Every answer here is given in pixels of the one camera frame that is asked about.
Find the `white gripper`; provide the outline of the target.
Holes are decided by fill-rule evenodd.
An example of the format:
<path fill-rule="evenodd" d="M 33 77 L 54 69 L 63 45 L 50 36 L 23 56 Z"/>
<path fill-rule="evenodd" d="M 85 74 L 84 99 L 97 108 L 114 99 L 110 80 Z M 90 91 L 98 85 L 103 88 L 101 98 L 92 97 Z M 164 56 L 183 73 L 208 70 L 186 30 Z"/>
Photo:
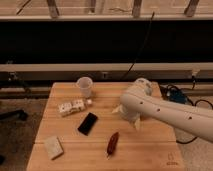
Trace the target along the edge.
<path fill-rule="evenodd" d="M 119 105 L 116 108 L 112 110 L 112 114 L 120 113 L 120 116 L 129 122 L 134 122 L 134 128 L 136 130 L 140 130 L 141 128 L 141 120 L 140 120 L 140 114 L 136 113 L 135 111 L 132 111 L 130 109 L 127 109 L 123 105 Z"/>

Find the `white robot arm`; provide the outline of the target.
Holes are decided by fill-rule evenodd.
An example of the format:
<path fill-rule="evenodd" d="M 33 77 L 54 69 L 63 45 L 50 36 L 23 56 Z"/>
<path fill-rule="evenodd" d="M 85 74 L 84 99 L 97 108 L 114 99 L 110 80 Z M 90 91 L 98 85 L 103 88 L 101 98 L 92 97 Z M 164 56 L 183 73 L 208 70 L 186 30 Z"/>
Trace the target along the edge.
<path fill-rule="evenodd" d="M 146 115 L 213 143 L 213 110 L 165 101 L 152 92 L 149 80 L 136 79 L 120 96 L 114 113 L 130 123 Z"/>

